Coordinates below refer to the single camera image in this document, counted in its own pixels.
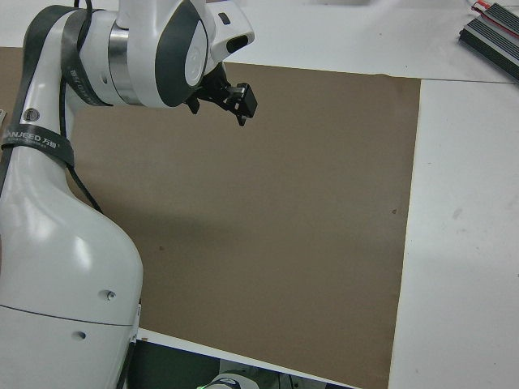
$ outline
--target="brown board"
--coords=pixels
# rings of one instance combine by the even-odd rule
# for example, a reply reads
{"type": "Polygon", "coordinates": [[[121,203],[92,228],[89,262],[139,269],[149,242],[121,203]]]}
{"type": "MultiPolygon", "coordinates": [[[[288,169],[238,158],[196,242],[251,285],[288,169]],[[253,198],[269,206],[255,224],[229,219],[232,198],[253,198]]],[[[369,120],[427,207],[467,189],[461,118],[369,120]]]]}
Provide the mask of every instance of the brown board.
{"type": "MultiPolygon", "coordinates": [[[[20,62],[0,50],[8,112],[20,62]]],[[[259,102],[244,128],[209,103],[77,117],[78,173],[143,259],[140,326],[386,388],[419,81],[227,69],[259,102]]]]}

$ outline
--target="robotic arm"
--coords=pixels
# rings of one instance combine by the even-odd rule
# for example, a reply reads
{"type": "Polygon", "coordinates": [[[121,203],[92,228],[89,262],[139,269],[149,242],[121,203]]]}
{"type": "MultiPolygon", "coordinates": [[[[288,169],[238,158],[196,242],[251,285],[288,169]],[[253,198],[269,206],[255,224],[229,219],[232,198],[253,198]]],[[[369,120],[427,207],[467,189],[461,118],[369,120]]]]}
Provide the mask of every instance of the robotic arm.
{"type": "Polygon", "coordinates": [[[51,6],[32,21],[2,140],[2,389],[125,382],[142,263],[131,239],[67,186],[67,169],[77,178],[69,141],[76,110],[187,104],[196,113],[206,100],[243,125],[257,106],[246,83],[229,84],[222,64],[254,40],[233,2],[120,0],[118,12],[87,4],[51,6]]]}

